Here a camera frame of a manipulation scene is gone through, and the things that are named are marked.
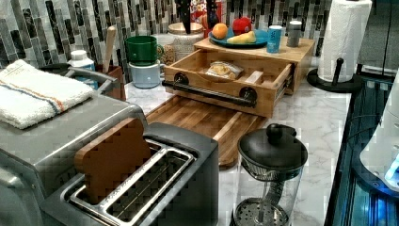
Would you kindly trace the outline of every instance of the paper towel holder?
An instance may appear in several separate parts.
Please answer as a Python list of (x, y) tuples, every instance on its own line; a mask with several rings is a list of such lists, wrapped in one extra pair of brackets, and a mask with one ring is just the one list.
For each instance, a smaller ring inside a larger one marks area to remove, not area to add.
[(341, 67), (343, 65), (343, 59), (337, 59), (337, 67), (335, 68), (334, 77), (332, 78), (332, 82), (326, 81), (319, 77), (317, 74), (317, 69), (313, 69), (308, 73), (308, 82), (319, 89), (330, 91), (330, 92), (338, 92), (338, 93), (352, 93), (361, 89), (361, 78), (353, 74), (352, 78), (346, 82), (338, 82), (338, 77), (340, 76)]

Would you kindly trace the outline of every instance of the white towel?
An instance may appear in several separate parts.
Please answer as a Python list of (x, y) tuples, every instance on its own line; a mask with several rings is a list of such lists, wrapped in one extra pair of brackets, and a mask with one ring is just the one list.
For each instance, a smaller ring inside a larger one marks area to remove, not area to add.
[(88, 85), (17, 60), (0, 72), (0, 121), (25, 129), (89, 98)]

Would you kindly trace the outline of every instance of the white countertop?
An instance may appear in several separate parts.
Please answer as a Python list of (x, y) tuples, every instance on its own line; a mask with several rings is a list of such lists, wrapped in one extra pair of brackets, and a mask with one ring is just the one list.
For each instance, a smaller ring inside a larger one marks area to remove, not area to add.
[[(128, 84), (126, 92), (128, 102), (140, 105), (145, 114), (172, 96), (162, 86), (137, 89)], [(349, 102), (350, 94), (326, 92), (304, 80), (294, 95), (285, 95), (277, 103), (274, 117), (264, 126), (275, 122), (294, 127), (296, 137), (308, 149), (308, 162), (296, 195), (293, 226), (324, 224)], [(235, 174), (236, 167), (219, 173), (219, 226), (230, 223)]]

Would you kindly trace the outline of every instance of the mosaic tile backsplash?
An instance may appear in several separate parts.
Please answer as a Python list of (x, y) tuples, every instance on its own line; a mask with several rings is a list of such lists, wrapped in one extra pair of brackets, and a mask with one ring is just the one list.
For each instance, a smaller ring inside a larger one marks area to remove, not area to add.
[[(2, 0), (0, 8), (0, 68), (16, 59), (35, 67), (64, 63), (71, 51), (84, 49), (102, 63), (106, 29), (118, 29), (112, 64), (125, 71), (123, 41), (131, 36), (167, 33), (178, 23), (173, 0)], [(222, 22), (230, 25), (239, 13), (257, 29), (284, 27), (302, 21), (304, 38), (315, 39), (319, 55), (331, 0), (223, 0)]]

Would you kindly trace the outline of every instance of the blue plate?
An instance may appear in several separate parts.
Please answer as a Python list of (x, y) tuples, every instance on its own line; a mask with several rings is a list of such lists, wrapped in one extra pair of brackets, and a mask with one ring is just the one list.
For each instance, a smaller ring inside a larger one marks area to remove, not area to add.
[(262, 48), (267, 44), (267, 32), (263, 30), (254, 30), (256, 41), (254, 43), (248, 44), (230, 44), (227, 43), (227, 39), (234, 37), (234, 33), (232, 29), (229, 28), (227, 32), (227, 36), (223, 40), (218, 40), (212, 35), (212, 32), (209, 32), (208, 37), (209, 40), (216, 45), (220, 45), (227, 48)]

